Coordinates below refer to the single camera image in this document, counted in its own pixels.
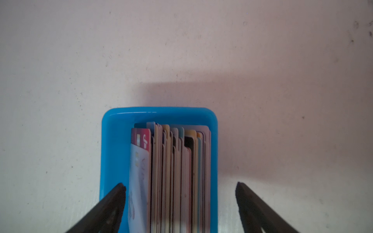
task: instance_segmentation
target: blue plastic container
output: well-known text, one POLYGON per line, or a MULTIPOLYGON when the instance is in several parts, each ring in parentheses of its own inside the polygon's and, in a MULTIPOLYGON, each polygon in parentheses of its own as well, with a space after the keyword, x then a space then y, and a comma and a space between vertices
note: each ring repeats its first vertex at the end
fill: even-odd
MULTIPOLYGON (((207 108, 130 107, 107 111, 102 119, 100 200, 118 183, 128 187, 131 128, 135 123, 207 125, 211 130, 211 226, 217 232, 217 119, 207 108)), ((129 233, 128 202, 119 233, 129 233)))

